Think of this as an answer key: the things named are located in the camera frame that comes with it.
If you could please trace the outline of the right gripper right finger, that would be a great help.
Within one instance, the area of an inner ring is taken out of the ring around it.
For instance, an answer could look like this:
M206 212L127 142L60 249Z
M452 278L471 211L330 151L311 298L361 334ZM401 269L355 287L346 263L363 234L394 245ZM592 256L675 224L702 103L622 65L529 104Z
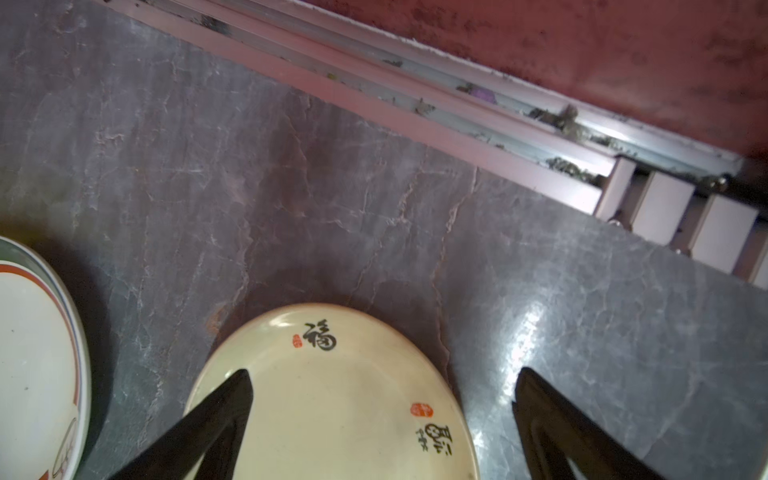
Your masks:
M520 370L512 412L533 479L659 479L530 367Z

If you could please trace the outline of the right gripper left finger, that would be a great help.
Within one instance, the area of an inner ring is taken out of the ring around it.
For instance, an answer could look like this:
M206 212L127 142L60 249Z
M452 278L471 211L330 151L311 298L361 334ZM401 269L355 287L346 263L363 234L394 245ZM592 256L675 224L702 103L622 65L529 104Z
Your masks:
M231 479L253 402L249 373L240 369L114 479Z

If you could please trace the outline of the cream plate floral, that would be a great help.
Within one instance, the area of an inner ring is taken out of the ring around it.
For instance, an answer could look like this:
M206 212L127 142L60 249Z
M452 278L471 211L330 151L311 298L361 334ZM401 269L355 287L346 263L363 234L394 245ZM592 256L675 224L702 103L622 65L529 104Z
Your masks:
M463 412L430 360L354 309L298 304L238 328L212 354L189 407L238 370L253 401L238 479L475 479Z

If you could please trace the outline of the green red rim plate front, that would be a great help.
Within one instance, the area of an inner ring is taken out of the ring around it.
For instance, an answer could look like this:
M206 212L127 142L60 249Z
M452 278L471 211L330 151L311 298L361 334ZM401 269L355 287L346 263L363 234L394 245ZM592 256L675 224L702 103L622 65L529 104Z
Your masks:
M34 250L2 238L2 478L73 478L91 403L88 345L67 288Z

